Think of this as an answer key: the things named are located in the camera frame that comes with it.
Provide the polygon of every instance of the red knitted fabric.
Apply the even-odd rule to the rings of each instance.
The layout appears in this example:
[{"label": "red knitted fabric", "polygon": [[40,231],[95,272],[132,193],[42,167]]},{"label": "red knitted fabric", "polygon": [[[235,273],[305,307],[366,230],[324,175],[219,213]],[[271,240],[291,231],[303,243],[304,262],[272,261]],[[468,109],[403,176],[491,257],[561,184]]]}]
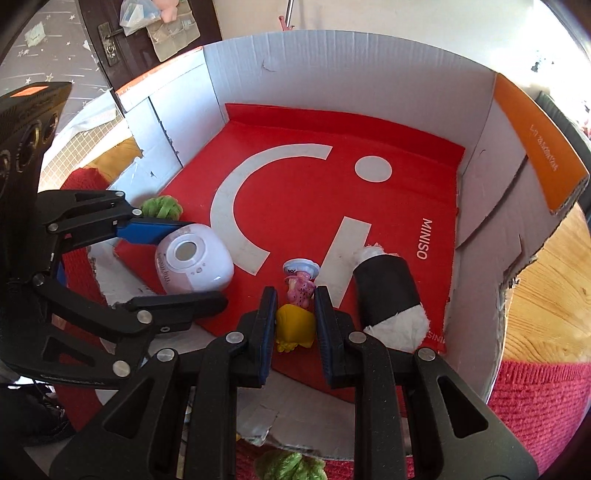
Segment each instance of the red knitted fabric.
[{"label": "red knitted fabric", "polygon": [[[75,170],[62,188],[102,190],[107,182],[97,170]],[[106,304],[85,249],[64,256],[68,286],[85,297]],[[95,345],[97,338],[68,325],[67,331]],[[57,386],[56,390],[74,428],[80,430],[101,404],[89,388]],[[591,400],[591,364],[540,365],[503,362],[489,407],[533,455],[540,472],[558,457],[574,435]],[[264,453],[244,442],[236,446],[236,478],[255,479],[252,463]],[[412,459],[407,468],[412,477]],[[330,480],[349,480],[352,462],[327,462]]]}]

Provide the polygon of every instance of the dark brown door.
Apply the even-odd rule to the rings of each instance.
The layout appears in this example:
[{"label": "dark brown door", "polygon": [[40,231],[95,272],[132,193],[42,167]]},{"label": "dark brown door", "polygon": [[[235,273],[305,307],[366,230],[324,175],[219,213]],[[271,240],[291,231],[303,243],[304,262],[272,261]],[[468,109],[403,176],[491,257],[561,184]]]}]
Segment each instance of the dark brown door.
[{"label": "dark brown door", "polygon": [[[102,69],[115,90],[160,65],[152,41],[146,29],[142,28],[129,37],[123,33],[113,37],[120,61],[109,66],[98,26],[110,22],[111,29],[119,28],[119,14],[123,0],[79,0],[79,2],[90,40],[95,47]],[[189,4],[201,36],[177,55],[222,39],[213,0],[189,0]]]}]

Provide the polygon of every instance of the green yarn ball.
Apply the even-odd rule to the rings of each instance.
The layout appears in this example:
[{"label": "green yarn ball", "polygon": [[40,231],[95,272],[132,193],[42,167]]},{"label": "green yarn ball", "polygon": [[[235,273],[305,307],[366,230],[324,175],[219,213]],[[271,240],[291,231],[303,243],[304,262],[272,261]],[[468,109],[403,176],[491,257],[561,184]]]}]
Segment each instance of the green yarn ball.
[{"label": "green yarn ball", "polygon": [[272,450],[255,460],[260,480],[327,480],[324,461],[301,453]]},{"label": "green yarn ball", "polygon": [[178,220],[183,213],[183,207],[179,205],[177,199],[170,195],[146,200],[142,204],[141,210],[145,217],[167,218],[168,220]]}]

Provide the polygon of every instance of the plastic bag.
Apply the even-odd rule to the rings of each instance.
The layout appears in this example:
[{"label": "plastic bag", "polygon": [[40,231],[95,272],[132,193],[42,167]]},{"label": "plastic bag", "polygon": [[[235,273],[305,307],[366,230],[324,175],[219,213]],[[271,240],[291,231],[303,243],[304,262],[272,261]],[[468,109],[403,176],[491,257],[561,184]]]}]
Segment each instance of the plastic bag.
[{"label": "plastic bag", "polygon": [[160,20],[160,9],[152,0],[124,0],[119,25],[126,36]]}]

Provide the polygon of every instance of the white bottle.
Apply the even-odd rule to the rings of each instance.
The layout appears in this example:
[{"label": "white bottle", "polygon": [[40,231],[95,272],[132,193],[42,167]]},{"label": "white bottle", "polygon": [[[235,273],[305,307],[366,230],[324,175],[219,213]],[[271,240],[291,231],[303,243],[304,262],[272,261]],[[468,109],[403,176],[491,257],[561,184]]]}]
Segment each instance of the white bottle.
[{"label": "white bottle", "polygon": [[193,223],[164,238],[156,271],[166,293],[223,290],[234,275],[230,252],[207,225]]}]

